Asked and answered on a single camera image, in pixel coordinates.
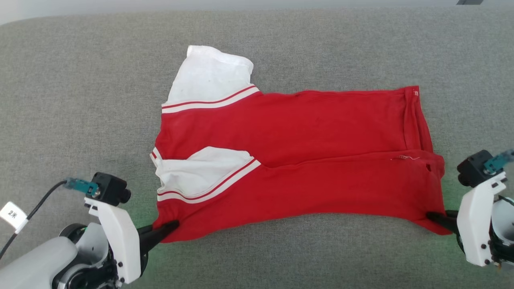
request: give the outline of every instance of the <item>white cable label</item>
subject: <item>white cable label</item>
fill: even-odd
[[[0,211],[0,218],[11,224],[16,230],[16,233],[19,233],[28,222],[25,212],[13,202],[8,202],[3,207]]]

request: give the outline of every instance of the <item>red stripe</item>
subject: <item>red stripe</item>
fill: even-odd
[[[235,171],[233,174],[231,174],[228,178],[224,179],[223,182],[221,182],[219,185],[217,185],[216,187],[214,187],[214,189],[210,190],[209,192],[201,195],[201,196],[197,196],[197,197],[193,197],[193,198],[188,198],[188,197],[185,197],[184,195],[182,195],[181,193],[179,192],[175,192],[175,191],[168,191],[168,192],[164,192],[164,193],[157,193],[157,195],[165,195],[165,194],[170,194],[170,193],[175,193],[175,194],[179,194],[181,195],[182,197],[184,197],[185,199],[187,200],[196,200],[198,198],[201,198],[201,197],[204,197],[206,195],[209,195],[210,193],[212,193],[213,191],[215,191],[217,188],[219,188],[221,185],[223,185],[224,183],[226,183],[231,177],[233,177],[235,174],[239,173],[240,171],[242,171],[243,169],[245,169],[247,166],[251,165],[254,161],[256,161],[256,159],[254,158],[251,162],[247,163],[245,166],[243,166],[242,168],[238,169],[237,171]]]
[[[236,95],[238,95],[238,94],[240,94],[240,93],[243,93],[243,92],[245,92],[245,91],[249,90],[250,88],[254,88],[254,87],[255,87],[255,85],[250,86],[250,87],[247,87],[247,88],[245,88],[245,89],[243,89],[243,90],[241,90],[241,91],[238,91],[238,92],[236,92],[235,94],[233,94],[233,95],[231,95],[231,96],[229,96],[229,97],[227,97],[227,98],[224,98],[224,99],[222,99],[222,100],[217,100],[217,101],[190,101],[190,102],[183,102],[183,103],[179,103],[179,104],[163,106],[163,107],[162,107],[162,109],[169,109],[170,107],[177,107],[177,106],[186,105],[186,104],[192,104],[192,103],[207,103],[207,104],[211,104],[211,103],[218,103],[218,102],[222,102],[222,101],[225,101],[225,100],[227,100],[227,99],[230,99],[230,98],[232,98],[232,97],[234,97],[234,96],[236,96]]]

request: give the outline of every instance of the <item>robotic arm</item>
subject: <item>robotic arm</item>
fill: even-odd
[[[84,205],[100,224],[69,225],[0,270],[2,287],[119,288],[143,274],[148,252],[179,225],[175,220],[155,230],[151,225],[136,229],[127,211],[117,207],[131,192],[112,175],[98,172],[91,182],[70,178],[64,187],[85,193]]]
[[[514,265],[514,200],[499,195],[506,189],[503,167],[512,161],[514,150],[496,157],[486,150],[469,156],[457,166],[458,180],[473,188],[462,198],[459,211],[427,213],[428,219],[456,234],[466,260],[472,264]]]

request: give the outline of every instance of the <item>red fabric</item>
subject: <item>red fabric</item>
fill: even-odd
[[[444,213],[443,158],[433,154],[417,86],[395,91],[255,93],[216,109],[162,115],[156,148],[187,159],[207,147],[247,151],[262,165],[215,198],[158,202],[164,242],[307,213],[394,216],[435,233]]]

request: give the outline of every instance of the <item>red and white t-shirt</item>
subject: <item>red and white t-shirt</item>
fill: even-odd
[[[394,91],[263,94],[253,64],[190,46],[151,158],[164,242],[307,213],[394,216],[439,234],[443,158],[417,86]]]

